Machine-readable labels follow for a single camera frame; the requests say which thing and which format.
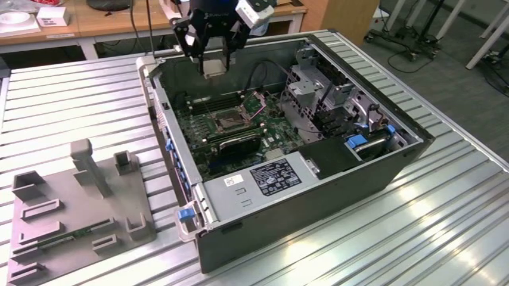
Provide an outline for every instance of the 3d printed holder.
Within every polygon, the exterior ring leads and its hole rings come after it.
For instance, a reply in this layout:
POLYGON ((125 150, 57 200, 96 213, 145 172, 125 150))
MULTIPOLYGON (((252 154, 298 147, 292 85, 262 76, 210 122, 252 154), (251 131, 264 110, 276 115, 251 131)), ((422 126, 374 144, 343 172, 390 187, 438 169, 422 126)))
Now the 3d printed holder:
POLYGON ((75 170, 15 176, 9 284, 39 285, 155 239, 137 157, 95 162, 92 153, 75 141, 75 170))

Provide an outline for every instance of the motherboard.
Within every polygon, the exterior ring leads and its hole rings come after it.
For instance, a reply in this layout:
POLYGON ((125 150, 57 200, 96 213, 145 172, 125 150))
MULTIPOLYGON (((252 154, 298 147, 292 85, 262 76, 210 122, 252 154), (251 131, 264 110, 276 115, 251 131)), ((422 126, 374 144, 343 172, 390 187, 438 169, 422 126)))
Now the motherboard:
POLYGON ((278 158, 303 145, 280 111, 278 96, 252 91, 187 101, 176 111, 204 181, 278 158))

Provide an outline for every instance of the power supply label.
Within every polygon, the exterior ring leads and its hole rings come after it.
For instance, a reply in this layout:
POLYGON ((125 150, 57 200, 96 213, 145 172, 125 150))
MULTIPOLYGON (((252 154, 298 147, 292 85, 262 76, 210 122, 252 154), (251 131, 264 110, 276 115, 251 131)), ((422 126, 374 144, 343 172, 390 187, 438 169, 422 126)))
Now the power supply label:
POLYGON ((252 169, 251 175, 267 196, 302 183, 286 159, 252 169))

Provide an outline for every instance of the laboratory floor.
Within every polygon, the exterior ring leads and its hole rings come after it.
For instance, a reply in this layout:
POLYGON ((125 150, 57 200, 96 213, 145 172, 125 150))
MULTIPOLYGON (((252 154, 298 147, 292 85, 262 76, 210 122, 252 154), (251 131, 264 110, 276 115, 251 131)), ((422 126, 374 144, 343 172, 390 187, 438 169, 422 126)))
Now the laboratory floor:
MULTIPOLYGON (((389 11, 397 0, 382 0, 382 7, 389 11)), ((406 1, 399 17, 405 18, 413 1, 406 1)), ((426 3, 415 22, 419 31, 433 3, 426 3)), ((441 9, 430 29, 430 35, 437 35, 449 11, 441 9)), ((491 82, 495 82, 493 72, 479 63, 473 70, 465 68, 471 56, 485 40, 478 37, 483 28, 458 17, 445 38, 441 40, 442 51, 434 61, 418 72, 407 74, 398 72, 387 65, 387 58, 402 46, 375 39, 365 43, 362 50, 377 60, 406 83, 406 85, 459 124, 462 128, 506 160, 509 161, 507 133, 509 133, 509 97, 499 94, 486 83, 483 73, 491 82)), ((507 40, 499 39, 494 50, 499 51, 507 40)), ((393 65, 401 70, 414 70, 429 61, 419 58, 409 62, 402 56, 391 59, 393 65)), ((498 70, 509 80, 509 62, 498 70)))

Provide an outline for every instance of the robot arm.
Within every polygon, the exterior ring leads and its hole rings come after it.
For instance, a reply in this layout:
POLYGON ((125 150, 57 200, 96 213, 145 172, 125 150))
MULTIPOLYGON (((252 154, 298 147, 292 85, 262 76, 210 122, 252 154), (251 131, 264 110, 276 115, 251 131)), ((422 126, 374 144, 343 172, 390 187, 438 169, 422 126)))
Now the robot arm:
POLYGON ((244 47, 251 29, 268 21, 275 5, 276 0, 190 0, 188 14, 172 20, 172 29, 184 55, 198 59, 199 74, 210 38, 223 38, 223 63, 228 70, 231 53, 244 47))

